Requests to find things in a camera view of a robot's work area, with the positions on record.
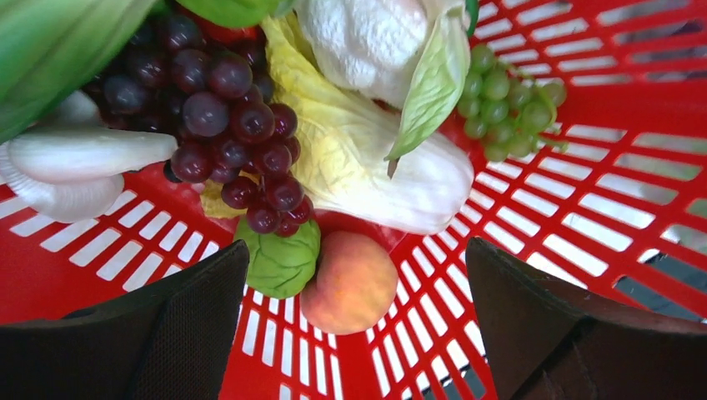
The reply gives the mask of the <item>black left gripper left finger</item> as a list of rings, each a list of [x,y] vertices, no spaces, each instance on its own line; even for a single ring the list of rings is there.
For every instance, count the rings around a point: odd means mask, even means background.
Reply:
[[[1,328],[4,399],[215,399],[243,300],[243,241],[112,300]]]

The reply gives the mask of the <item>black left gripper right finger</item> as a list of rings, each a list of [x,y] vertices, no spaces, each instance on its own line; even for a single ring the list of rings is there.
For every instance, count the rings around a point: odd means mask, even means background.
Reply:
[[[499,398],[705,398],[704,324],[592,293],[479,237],[465,259]]]

